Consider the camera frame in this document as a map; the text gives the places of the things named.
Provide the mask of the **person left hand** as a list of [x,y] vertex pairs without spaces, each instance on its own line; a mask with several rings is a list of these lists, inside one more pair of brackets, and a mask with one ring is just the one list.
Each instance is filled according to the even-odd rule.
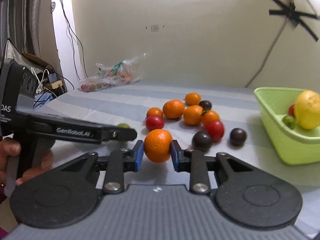
[[[1,157],[0,157],[0,165],[1,165],[1,183],[5,184],[7,179],[7,166],[9,157],[15,157],[19,155],[21,151],[20,144],[11,139],[10,137],[6,137],[1,141]],[[51,151],[47,152],[41,159],[40,165],[32,167],[24,172],[21,178],[16,180],[16,186],[20,186],[26,181],[43,174],[44,172],[49,171],[52,168],[52,164],[54,161],[54,155]]]

